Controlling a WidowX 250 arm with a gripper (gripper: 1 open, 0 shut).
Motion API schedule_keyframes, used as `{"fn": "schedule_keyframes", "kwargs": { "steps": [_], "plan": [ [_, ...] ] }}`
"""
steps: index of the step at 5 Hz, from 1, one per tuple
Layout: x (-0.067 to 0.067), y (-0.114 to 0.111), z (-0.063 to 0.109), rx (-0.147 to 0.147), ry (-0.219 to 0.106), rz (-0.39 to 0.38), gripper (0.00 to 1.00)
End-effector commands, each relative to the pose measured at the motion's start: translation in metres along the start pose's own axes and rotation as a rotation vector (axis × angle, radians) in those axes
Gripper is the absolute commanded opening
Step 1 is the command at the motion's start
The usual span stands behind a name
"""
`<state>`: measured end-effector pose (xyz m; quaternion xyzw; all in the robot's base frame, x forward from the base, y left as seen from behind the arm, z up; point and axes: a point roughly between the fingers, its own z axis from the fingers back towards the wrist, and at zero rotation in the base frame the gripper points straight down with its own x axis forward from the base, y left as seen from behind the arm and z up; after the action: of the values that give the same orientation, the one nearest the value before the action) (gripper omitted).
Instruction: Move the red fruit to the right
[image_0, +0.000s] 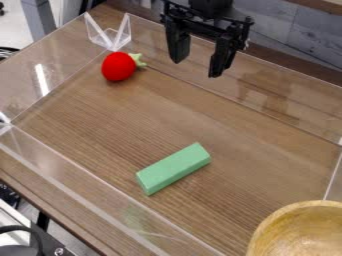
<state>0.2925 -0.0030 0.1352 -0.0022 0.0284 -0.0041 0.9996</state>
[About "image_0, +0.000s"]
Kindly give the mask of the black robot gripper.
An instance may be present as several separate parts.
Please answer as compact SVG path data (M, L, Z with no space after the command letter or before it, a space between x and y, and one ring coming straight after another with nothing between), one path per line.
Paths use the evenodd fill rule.
M191 34L213 40L208 77L216 78L231 67L237 49L248 47L253 18L233 7L233 0L163 0L161 23L169 58L180 63L189 54Z

